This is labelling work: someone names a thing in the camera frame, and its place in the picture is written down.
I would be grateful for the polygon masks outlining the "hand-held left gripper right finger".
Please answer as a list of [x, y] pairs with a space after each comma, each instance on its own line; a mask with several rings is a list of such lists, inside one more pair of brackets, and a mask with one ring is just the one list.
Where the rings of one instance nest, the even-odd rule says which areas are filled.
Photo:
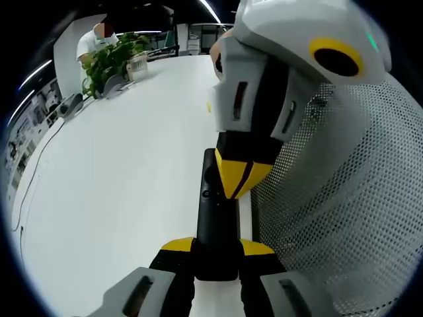
[[240, 239], [241, 301], [246, 316], [333, 316], [330, 295], [297, 271], [286, 271], [267, 245]]

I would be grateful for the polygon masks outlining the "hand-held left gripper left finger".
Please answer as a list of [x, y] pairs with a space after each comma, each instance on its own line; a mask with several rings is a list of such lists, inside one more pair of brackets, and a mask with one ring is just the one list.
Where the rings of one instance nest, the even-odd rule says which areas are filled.
[[194, 299], [193, 237], [161, 247], [149, 267], [139, 267], [103, 295], [90, 316], [189, 316]]

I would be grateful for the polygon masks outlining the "person's right hand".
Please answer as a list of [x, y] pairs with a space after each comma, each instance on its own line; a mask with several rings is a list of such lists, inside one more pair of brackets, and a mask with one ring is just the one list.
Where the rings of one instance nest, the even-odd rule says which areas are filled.
[[222, 80], [223, 78], [223, 71], [221, 66], [221, 48], [220, 44], [222, 39], [229, 37], [232, 35], [233, 29], [229, 29], [228, 31], [224, 32], [213, 44], [213, 46], [210, 48], [210, 57], [213, 63], [213, 69], [215, 72], [215, 75], [219, 80]]

